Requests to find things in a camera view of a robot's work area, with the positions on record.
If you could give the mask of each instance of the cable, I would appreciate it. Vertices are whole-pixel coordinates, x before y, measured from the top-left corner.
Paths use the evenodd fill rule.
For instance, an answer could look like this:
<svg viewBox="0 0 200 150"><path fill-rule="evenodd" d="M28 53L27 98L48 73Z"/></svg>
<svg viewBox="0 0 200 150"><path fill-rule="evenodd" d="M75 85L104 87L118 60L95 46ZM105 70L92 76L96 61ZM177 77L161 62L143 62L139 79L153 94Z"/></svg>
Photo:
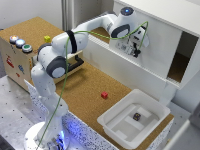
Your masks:
<svg viewBox="0 0 200 150"><path fill-rule="evenodd" d="M136 32L140 27L142 27L144 24L146 24L146 30L145 30L145 32L144 32L142 41L141 41L140 46L139 46L139 48L138 48L138 50L140 50L140 48L141 48L141 46L142 46L142 43L143 43L143 40L144 40L144 37L145 37L146 32L147 32L147 28L148 28L148 24L149 24L148 21L146 21L146 22L142 23L141 25L139 25L139 26L138 26L134 31L132 31L131 33L129 33L129 34L123 36L123 37L120 37L120 38L111 38L111 37L107 37L107 36L104 36L104 35L101 35L101 34L92 32L92 31L77 31L77 32L74 32L74 34L81 33L81 32L87 32L87 33L90 33L90 34L98 35L98 36L103 37L103 38L107 38L107 39L111 39L111 40L118 40L118 39L126 38L126 37L130 36L131 34L135 33L135 32ZM68 37L67 42L66 42L66 55L67 55L67 45L68 45L68 42L69 42L69 37ZM67 61L67 59L66 59L66 72L68 72L68 61ZM64 88L65 88L65 85L66 85L66 81L67 81L67 73L65 74L64 84L63 84L63 87L62 87L62 91L61 91L61 94L60 94L60 97L59 97L59 100L58 100L58 104L57 104L57 106L56 106L56 109L55 109L55 111L53 112L53 115L51 116L51 119L49 120L46 129L44 130L44 133L43 133L43 135L42 135L42 138L41 138L41 140L40 140L40 142L39 142L39 144L38 144L36 150L38 150L40 144L42 143L42 140L43 140L43 138L44 138L44 135L45 135L45 133L46 133L46 131L47 131L47 129L48 129L48 127L49 127L49 125L50 125L50 123L51 123L51 121L52 121L52 119L53 119L53 117L54 117L54 115L55 115L55 113L56 113L56 111L57 111L57 109L58 109L58 106L59 106L60 100L61 100L61 98L62 98L62 94L63 94Z"/></svg>

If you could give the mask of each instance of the black handle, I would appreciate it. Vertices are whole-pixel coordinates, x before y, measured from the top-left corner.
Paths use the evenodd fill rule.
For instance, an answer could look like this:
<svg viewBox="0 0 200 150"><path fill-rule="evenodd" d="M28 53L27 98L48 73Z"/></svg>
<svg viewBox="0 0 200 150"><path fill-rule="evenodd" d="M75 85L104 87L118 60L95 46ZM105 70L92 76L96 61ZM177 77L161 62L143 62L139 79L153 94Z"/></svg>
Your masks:
<svg viewBox="0 0 200 150"><path fill-rule="evenodd" d="M68 67L68 72L76 69L78 66L82 65L84 63L84 61L78 57L78 55L75 56L75 60L77 61L77 63L71 65Z"/></svg>

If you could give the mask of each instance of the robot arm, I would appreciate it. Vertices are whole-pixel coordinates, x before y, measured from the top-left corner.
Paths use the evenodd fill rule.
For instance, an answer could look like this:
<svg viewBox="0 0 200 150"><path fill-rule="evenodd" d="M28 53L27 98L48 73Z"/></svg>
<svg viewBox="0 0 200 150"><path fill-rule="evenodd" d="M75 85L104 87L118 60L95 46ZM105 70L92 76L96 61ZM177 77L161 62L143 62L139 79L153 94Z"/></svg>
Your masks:
<svg viewBox="0 0 200 150"><path fill-rule="evenodd" d="M112 38L119 38L127 35L138 27L136 19L136 12L130 8L125 7L117 17L114 13L106 12L102 15L84 22L72 29L77 31L91 31L95 28L103 27L110 34ZM141 34L132 35L138 41L142 40L145 33L143 28L139 28ZM51 45L45 46L38 51L38 63L31 71L31 76L34 85L40 96L47 97L55 92L55 84L53 78L59 78L66 73L66 46L67 53L72 53L72 44L68 39L67 33L62 33L53 38ZM88 43L88 33L82 32L74 34L77 51L85 49ZM148 45L148 37L145 36L144 46Z"/></svg>

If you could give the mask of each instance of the white robotic arm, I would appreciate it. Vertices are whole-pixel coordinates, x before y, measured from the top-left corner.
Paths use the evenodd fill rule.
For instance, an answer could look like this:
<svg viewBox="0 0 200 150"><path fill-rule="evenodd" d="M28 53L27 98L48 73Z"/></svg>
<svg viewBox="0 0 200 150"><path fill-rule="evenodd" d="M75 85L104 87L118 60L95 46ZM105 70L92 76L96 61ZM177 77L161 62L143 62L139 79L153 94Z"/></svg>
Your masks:
<svg viewBox="0 0 200 150"><path fill-rule="evenodd" d="M72 32L91 31L95 28L103 27L112 38L119 38L134 31L138 27L136 12L125 7L117 17L113 12L106 12L102 15L80 24L77 28L72 29ZM138 41L142 41L145 29L139 28L141 34L133 35ZM33 83L37 92L41 97L48 98L48 101L43 104L49 110L49 115L45 121L45 125L38 132L36 140L40 141L45 131L47 124L56 108L59 96L55 93L56 87L53 78L59 78L66 73L66 57L67 54L73 53L72 40L66 45L68 33L62 33L53 38L51 44L42 45L38 50L38 63L31 70ZM88 33L79 32L74 34L77 51L85 49L88 43ZM144 46L148 45L148 37L145 35ZM68 112L68 106L63 99L60 101L59 108L49 125L45 136L42 140L42 146L45 147L49 141L55 138L55 135L62 131L61 117Z"/></svg>

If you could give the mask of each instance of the cork work surface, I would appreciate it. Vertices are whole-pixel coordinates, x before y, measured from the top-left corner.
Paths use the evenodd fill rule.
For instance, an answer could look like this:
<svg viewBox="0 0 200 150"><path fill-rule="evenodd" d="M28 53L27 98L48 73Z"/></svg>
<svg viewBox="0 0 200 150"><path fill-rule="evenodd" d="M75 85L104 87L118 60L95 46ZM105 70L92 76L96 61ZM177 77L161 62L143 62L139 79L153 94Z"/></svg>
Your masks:
<svg viewBox="0 0 200 150"><path fill-rule="evenodd" d="M33 52L27 55L35 55L38 48L45 43L44 36L53 37L63 33L62 30L43 20L40 17L24 21L5 30L0 31L0 37L9 42L12 35L17 35L20 39L24 39L26 44L30 44Z"/></svg>
<svg viewBox="0 0 200 150"><path fill-rule="evenodd" d="M59 95L63 83L61 81L56 85L56 92ZM101 92L103 91L108 93L106 100L101 98ZM97 122L97 118L129 92L131 92L131 89L85 62L82 69L68 77L62 98L66 101L72 113L120 150L123 150L121 146L104 133L103 127ZM148 148L172 119L173 116L169 115L136 150Z"/></svg>

